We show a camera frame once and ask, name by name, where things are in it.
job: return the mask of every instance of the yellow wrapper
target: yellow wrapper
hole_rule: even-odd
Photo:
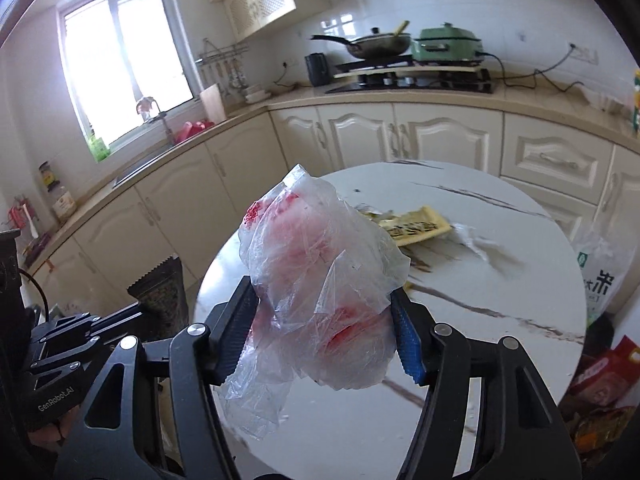
[[[377,224],[391,235],[398,247],[415,244],[451,231],[449,223],[428,206]]]

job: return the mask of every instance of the faucet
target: faucet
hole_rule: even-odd
[[[151,110],[153,109],[154,103],[156,104],[156,108],[158,109],[158,115],[155,117],[151,116]],[[154,123],[158,119],[162,121],[164,125],[164,134],[171,145],[175,144],[174,133],[169,128],[169,125],[166,122],[166,112],[163,112],[160,109],[160,105],[158,101],[156,101],[153,97],[143,97],[136,103],[136,112],[138,115],[142,116],[142,120],[145,121],[145,124]]]

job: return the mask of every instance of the sink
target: sink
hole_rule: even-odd
[[[143,170],[144,168],[146,168],[149,164],[151,164],[153,161],[155,161],[156,158],[158,158],[159,156],[164,155],[166,152],[168,152],[173,147],[174,146],[172,144],[169,144],[169,143],[163,144],[159,148],[156,148],[155,150],[153,150],[151,153],[149,153],[149,154],[145,155],[144,157],[142,157],[140,160],[134,162],[133,164],[128,166],[126,169],[124,169],[122,171],[122,173],[120,173],[116,177],[116,179],[113,181],[113,187],[119,186],[125,180],[127,180],[130,176],[133,176],[137,172],[139,172],[139,171]]]

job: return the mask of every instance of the cabinet handle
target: cabinet handle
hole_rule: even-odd
[[[220,158],[218,157],[217,153],[213,154],[213,163],[216,165],[216,168],[218,168],[218,172],[220,173],[220,175],[226,176],[225,168],[220,162]]]
[[[389,144],[391,146],[391,154],[394,158],[398,158],[400,153],[398,152],[398,133],[396,132],[396,125],[393,123],[389,124]]]
[[[545,152],[542,152],[538,155],[542,160],[546,160],[555,166],[562,166],[564,168],[571,168],[572,170],[579,170],[580,166],[578,166],[577,162],[571,162],[568,160],[562,160],[561,158],[555,158],[554,156],[547,155]]]
[[[411,151],[405,145],[405,141],[409,146],[411,146],[411,143],[409,142],[409,133],[406,129],[406,126],[404,126],[404,124],[400,124],[399,137],[400,137],[400,150],[402,151],[402,156],[404,156],[404,158],[411,158]]]
[[[145,207],[145,205],[142,202],[138,202],[138,207],[140,208],[140,212],[142,213],[142,216],[145,217],[146,223],[148,223],[151,227],[153,227],[154,224],[154,219],[151,218],[151,213],[148,211],[148,209]]]
[[[609,183],[609,189],[607,190],[607,198],[602,205],[602,212],[605,213],[609,206],[611,205],[611,201],[613,200],[613,195],[615,194],[616,188],[618,187],[618,174],[613,173],[611,175],[611,181]]]
[[[156,222],[159,222],[162,220],[160,218],[160,213],[158,212],[158,209],[156,209],[156,206],[154,206],[154,203],[151,202],[151,199],[149,197],[146,197],[146,208],[149,209],[151,216],[156,219]]]
[[[94,264],[92,264],[91,261],[89,261],[89,258],[87,258],[82,251],[78,253],[78,256],[80,256],[82,263],[84,263],[84,266],[87,269],[89,269],[92,274],[98,274],[98,269],[95,268]]]
[[[316,123],[316,136],[318,137],[318,141],[320,142],[320,146],[322,146],[323,150],[326,150],[326,133],[322,129],[322,124],[319,122]]]

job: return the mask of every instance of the round table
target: round table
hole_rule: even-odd
[[[489,252],[490,263],[447,240],[412,246],[409,296],[427,306],[436,322],[469,338],[519,339],[553,398],[561,399],[582,351],[584,285],[569,242],[533,199],[499,178],[444,162],[382,162],[323,178],[352,206],[403,213],[429,205],[499,244],[500,250]],[[234,234],[209,267],[195,321],[227,301],[247,274],[238,248]],[[424,395],[397,356],[384,383],[365,390],[335,392],[309,378],[296,380],[283,412],[287,420],[261,441],[248,439],[248,446],[296,480],[395,478]],[[470,466],[478,400],[479,381],[472,380],[456,474]]]

